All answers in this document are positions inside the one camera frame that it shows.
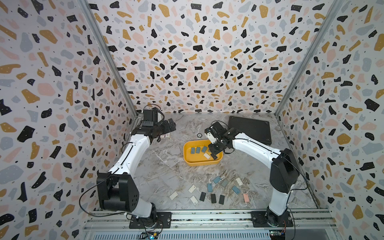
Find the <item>yellow plastic storage box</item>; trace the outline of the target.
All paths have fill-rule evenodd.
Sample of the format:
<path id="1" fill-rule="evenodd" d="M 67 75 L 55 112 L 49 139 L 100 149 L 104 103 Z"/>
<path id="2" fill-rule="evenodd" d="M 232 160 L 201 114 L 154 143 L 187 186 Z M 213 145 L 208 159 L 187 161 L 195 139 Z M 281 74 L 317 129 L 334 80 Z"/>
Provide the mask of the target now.
<path id="1" fill-rule="evenodd" d="M 197 167 L 197 166 L 206 166 L 206 165 L 218 164 L 224 156 L 223 152 L 217 154 L 216 159 L 214 159 L 211 156 L 211 152 L 210 152 L 209 148 L 207 149 L 207 151 L 205 153 L 207 153 L 211 156 L 210 159 L 205 158 L 204 153 L 202 153 L 202 148 L 204 146 L 208 147 L 208 145 L 210 143 L 211 142 L 209 140 L 196 140 L 196 141 L 189 141 L 189 142 L 185 143 L 184 144 L 184 160 L 187 163 L 187 165 L 189 165 L 191 167 Z M 196 154 L 196 151 L 195 151 L 195 154 L 191 154 L 191 148 L 195 148 L 195 150 L 196 150 L 196 147 L 200 147 L 201 152 L 199 154 Z"/>

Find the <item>grey eraser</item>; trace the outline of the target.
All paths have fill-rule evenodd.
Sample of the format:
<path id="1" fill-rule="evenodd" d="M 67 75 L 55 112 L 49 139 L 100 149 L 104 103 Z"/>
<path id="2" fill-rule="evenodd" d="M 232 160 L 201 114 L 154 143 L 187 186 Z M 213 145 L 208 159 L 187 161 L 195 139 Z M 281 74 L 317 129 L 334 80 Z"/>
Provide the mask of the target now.
<path id="1" fill-rule="evenodd" d="M 220 185 L 225 188 L 229 184 L 229 181 L 227 179 L 224 179 L 220 182 Z"/>

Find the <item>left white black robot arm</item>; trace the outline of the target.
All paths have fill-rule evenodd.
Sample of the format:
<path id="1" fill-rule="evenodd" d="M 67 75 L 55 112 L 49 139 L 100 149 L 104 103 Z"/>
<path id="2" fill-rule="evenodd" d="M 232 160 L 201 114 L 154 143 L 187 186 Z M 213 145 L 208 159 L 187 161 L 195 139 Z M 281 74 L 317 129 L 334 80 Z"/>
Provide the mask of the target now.
<path id="1" fill-rule="evenodd" d="M 156 206 L 141 199 L 134 175 L 151 143 L 175 130 L 176 123 L 172 119 L 166 120 L 158 107 L 143 109 L 143 119 L 132 130 L 119 160 L 107 173 L 98 175 L 97 191 L 102 210 L 124 212 L 153 221 L 156 219 Z"/>

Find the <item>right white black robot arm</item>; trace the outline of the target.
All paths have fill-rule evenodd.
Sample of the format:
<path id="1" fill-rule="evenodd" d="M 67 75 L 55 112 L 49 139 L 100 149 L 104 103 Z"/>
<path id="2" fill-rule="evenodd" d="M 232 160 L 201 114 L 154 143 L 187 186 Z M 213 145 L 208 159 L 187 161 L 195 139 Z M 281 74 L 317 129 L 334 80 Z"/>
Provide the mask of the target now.
<path id="1" fill-rule="evenodd" d="M 288 201 L 300 175 L 295 156 L 290 149 L 279 150 L 269 147 L 235 128 L 225 129 L 220 123 L 213 123 L 205 129 L 210 140 L 208 148 L 211 156 L 225 149 L 234 149 L 248 154 L 263 163 L 270 170 L 270 184 L 273 187 L 272 199 L 266 210 L 267 223 L 277 227 L 288 215 Z"/>

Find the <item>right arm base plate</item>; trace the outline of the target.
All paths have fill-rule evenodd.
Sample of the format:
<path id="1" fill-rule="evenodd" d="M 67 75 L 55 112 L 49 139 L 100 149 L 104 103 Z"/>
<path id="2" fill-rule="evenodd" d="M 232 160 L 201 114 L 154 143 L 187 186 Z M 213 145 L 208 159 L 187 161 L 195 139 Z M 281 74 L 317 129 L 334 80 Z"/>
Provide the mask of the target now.
<path id="1" fill-rule="evenodd" d="M 288 210 L 281 216 L 277 216 L 271 211 L 252 211 L 251 221 L 254 228 L 267 228 L 267 227 L 293 227 L 293 218 Z"/>

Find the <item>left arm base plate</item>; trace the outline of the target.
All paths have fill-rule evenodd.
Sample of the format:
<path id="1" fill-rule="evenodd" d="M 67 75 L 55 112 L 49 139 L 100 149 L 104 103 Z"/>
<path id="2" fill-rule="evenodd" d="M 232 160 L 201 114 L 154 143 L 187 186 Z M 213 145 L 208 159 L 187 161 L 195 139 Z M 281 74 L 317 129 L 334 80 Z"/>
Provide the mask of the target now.
<path id="1" fill-rule="evenodd" d="M 129 229 L 169 229 L 171 221 L 172 212 L 157 212 L 148 218 L 132 217 Z"/>

